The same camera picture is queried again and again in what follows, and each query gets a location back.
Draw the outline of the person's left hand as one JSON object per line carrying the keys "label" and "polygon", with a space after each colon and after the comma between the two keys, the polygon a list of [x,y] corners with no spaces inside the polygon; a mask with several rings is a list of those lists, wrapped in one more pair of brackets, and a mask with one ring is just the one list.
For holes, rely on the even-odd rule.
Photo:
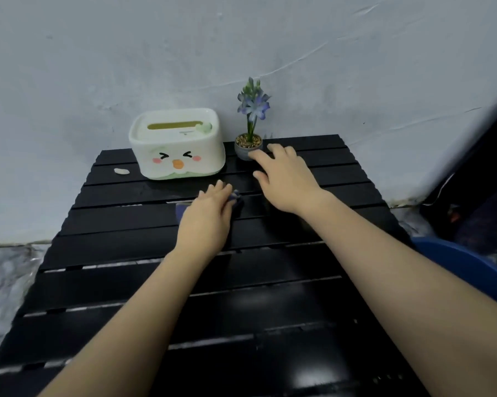
{"label": "person's left hand", "polygon": [[178,224],[177,241],[172,255],[181,259],[209,261],[225,246],[231,228],[232,206],[204,207],[198,205],[198,197],[185,211]]}

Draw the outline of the person's right hand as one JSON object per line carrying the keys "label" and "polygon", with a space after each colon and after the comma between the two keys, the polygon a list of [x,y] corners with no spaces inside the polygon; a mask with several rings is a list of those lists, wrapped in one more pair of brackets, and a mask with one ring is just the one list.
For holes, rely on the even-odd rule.
{"label": "person's right hand", "polygon": [[305,160],[298,156],[291,146],[288,158],[274,160],[263,150],[249,153],[262,172],[266,173],[273,187],[273,196],[265,198],[277,209],[295,214],[303,219],[321,215],[323,211],[332,212],[338,207],[338,200],[317,183]]}

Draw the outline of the blue cleaning cloth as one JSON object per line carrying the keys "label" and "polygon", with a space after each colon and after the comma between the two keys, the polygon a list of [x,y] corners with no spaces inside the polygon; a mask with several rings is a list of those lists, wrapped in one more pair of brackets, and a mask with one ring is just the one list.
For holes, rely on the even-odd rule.
{"label": "blue cleaning cloth", "polygon": [[[239,190],[234,189],[225,203],[228,204],[231,201],[234,201],[232,206],[233,212],[238,211],[244,203]],[[177,220],[177,224],[180,224],[185,211],[187,210],[188,207],[192,205],[192,203],[193,200],[187,200],[187,201],[177,202],[175,204],[175,219]]]}

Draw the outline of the person's left forearm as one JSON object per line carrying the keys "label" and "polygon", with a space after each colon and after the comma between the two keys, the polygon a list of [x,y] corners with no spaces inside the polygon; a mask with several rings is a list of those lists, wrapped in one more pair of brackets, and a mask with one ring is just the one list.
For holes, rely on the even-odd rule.
{"label": "person's left forearm", "polygon": [[217,250],[175,247],[37,397],[145,397],[191,291]]}

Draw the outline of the person's right forearm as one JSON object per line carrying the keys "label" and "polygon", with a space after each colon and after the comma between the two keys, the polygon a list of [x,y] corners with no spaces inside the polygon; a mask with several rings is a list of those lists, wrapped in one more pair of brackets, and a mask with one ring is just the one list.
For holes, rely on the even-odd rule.
{"label": "person's right forearm", "polygon": [[297,214],[325,241],[432,397],[497,397],[497,302],[321,189]]}

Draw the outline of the small potted blue flower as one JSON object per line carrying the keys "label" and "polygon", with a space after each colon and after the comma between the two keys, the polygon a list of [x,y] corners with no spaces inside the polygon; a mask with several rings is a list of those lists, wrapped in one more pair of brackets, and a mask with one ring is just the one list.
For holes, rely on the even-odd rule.
{"label": "small potted blue flower", "polygon": [[237,99],[237,112],[245,117],[246,130],[236,137],[234,149],[239,159],[250,161],[249,153],[263,148],[263,139],[255,132],[255,128],[258,121],[266,118],[267,110],[270,109],[270,96],[262,90],[259,79],[249,77]]}

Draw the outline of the white duck-face tissue box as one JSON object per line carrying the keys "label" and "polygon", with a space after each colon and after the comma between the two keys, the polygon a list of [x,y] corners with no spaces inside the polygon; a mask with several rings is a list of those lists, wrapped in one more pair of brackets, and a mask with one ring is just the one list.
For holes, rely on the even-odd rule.
{"label": "white duck-face tissue box", "polygon": [[142,113],[128,139],[140,173],[150,180],[206,177],[225,166],[219,117],[209,108]]}

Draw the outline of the black bag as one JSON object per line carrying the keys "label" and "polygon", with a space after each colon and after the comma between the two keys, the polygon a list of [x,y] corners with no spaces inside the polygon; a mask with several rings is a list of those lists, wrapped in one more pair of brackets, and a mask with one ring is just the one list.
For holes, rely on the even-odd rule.
{"label": "black bag", "polygon": [[497,118],[419,207],[438,238],[497,254]]}

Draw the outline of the blue plastic chair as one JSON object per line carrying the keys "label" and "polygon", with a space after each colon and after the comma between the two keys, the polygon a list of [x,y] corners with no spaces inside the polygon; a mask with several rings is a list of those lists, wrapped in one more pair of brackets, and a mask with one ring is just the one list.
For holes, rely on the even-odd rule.
{"label": "blue plastic chair", "polygon": [[463,246],[442,239],[411,237],[416,250],[497,301],[497,265]]}

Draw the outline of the silver plastic floor sheet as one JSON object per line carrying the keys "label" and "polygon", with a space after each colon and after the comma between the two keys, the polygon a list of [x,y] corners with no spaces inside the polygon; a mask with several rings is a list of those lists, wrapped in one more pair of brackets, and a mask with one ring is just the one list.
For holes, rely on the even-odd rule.
{"label": "silver plastic floor sheet", "polygon": [[0,345],[10,331],[48,244],[0,246]]}

